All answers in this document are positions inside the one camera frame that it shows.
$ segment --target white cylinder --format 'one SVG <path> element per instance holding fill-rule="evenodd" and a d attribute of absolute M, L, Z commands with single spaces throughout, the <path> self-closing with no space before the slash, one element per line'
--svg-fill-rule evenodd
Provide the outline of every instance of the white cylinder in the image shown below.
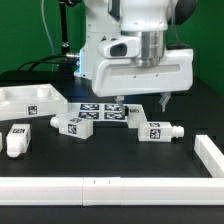
<path fill-rule="evenodd" d="M 130 32 L 168 29 L 169 0 L 121 0 L 121 30 Z"/>
<path fill-rule="evenodd" d="M 59 118 L 52 117 L 50 121 L 50 125 L 54 128 L 59 128 Z"/>
<path fill-rule="evenodd" d="M 16 158 L 24 151 L 24 145 L 21 142 L 10 143 L 7 147 L 7 154 L 9 157 Z"/>
<path fill-rule="evenodd" d="M 6 93 L 4 89 L 0 89 L 0 102 L 5 101 Z"/>
<path fill-rule="evenodd" d="M 50 96 L 50 87 L 49 86 L 40 86 L 37 88 L 37 97 L 47 98 Z"/>
<path fill-rule="evenodd" d="M 174 126 L 172 128 L 172 136 L 175 138 L 184 137 L 184 128 L 180 126 L 178 127 Z"/>

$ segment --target cable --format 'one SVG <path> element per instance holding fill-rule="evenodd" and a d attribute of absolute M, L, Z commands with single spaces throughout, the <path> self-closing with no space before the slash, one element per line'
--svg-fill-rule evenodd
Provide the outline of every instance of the cable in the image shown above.
<path fill-rule="evenodd" d="M 53 41 L 51 39 L 51 35 L 50 35 L 48 27 L 47 27 L 46 19 L 45 19 L 44 3 L 45 3 L 45 0 L 42 0 L 41 1 L 42 21 L 43 21 L 43 24 L 44 24 L 45 32 L 46 32 L 47 37 L 48 37 L 48 41 L 49 41 L 50 46 L 51 46 L 51 53 L 52 53 L 52 55 L 54 55 L 55 54 L 55 48 L 54 48 L 54 44 L 53 44 Z"/>
<path fill-rule="evenodd" d="M 29 64 L 34 64 L 34 63 L 39 63 L 39 64 L 50 64 L 50 65 L 66 65 L 68 64 L 68 62 L 50 62 L 50 61 L 30 61 L 30 62 L 26 62 L 24 64 L 22 64 L 17 70 L 21 70 L 21 68 L 23 68 L 26 65 Z"/>
<path fill-rule="evenodd" d="M 30 68 L 29 71 L 33 71 L 34 68 L 36 68 L 39 64 L 41 64 L 41 61 L 48 61 L 48 60 L 52 60 L 52 59 L 57 59 L 57 58 L 65 58 L 65 55 L 53 55 L 53 56 L 49 56 L 46 58 L 42 58 L 39 61 L 35 62 Z"/>

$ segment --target table surface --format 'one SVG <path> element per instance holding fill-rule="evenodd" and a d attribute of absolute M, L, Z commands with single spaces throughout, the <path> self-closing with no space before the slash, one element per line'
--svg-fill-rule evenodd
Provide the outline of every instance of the table surface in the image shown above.
<path fill-rule="evenodd" d="M 114 103 L 98 98 L 91 87 L 57 72 L 10 71 L 0 86 L 52 84 L 69 102 Z M 183 126 L 185 136 L 171 143 L 142 143 L 137 129 L 125 123 L 95 122 L 87 140 L 59 135 L 50 127 L 53 116 L 0 122 L 4 149 L 0 154 L 2 177 L 210 177 L 194 153 L 197 134 L 208 135 L 224 150 L 224 99 L 199 79 L 187 92 L 173 93 L 166 112 L 158 106 L 159 94 L 125 97 L 127 104 L 142 104 L 148 121 Z M 18 159 L 6 154 L 5 137 L 15 123 L 31 124 L 28 152 Z M 0 207 L 0 221 L 8 223 L 222 223 L 222 206 L 138 207 Z"/>

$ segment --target white block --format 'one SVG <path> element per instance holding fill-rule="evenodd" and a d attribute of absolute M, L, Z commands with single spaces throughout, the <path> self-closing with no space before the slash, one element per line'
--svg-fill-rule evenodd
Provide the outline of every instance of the white block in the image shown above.
<path fill-rule="evenodd" d="M 224 179 L 122 178 L 121 205 L 223 205 Z"/>
<path fill-rule="evenodd" d="M 84 178 L 83 205 L 120 205 L 120 178 Z"/>
<path fill-rule="evenodd" d="M 87 139 L 93 135 L 93 121 L 74 118 L 71 115 L 53 117 L 50 121 L 51 126 L 59 128 L 59 133 Z"/>
<path fill-rule="evenodd" d="M 6 137 L 8 156 L 15 158 L 21 153 L 26 153 L 30 139 L 29 124 L 14 124 Z"/>
<path fill-rule="evenodd" d="M 196 136 L 194 150 L 212 177 L 224 177 L 224 155 L 207 135 Z"/>
<path fill-rule="evenodd" d="M 82 205 L 83 178 L 0 178 L 0 205 Z"/>
<path fill-rule="evenodd" d="M 171 126 L 169 122 L 141 122 L 138 128 L 139 141 L 171 142 L 172 138 L 184 136 L 184 128 Z"/>
<path fill-rule="evenodd" d="M 0 89 L 0 120 L 48 116 L 68 111 L 68 101 L 50 84 Z"/>
<path fill-rule="evenodd" d="M 145 112 L 141 105 L 126 105 L 129 108 L 128 114 L 128 127 L 129 128 L 138 128 L 141 122 L 147 121 Z"/>

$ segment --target white robot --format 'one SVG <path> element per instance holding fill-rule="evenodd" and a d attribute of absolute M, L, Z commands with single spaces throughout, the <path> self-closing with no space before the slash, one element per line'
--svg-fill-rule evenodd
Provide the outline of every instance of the white robot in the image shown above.
<path fill-rule="evenodd" d="M 165 45 L 178 2 L 180 13 L 196 4 L 196 0 L 85 0 L 86 44 L 75 76 L 90 80 L 99 97 L 118 96 L 118 103 L 125 95 L 163 93 L 165 106 L 170 92 L 188 90 L 193 51 L 167 50 Z"/>

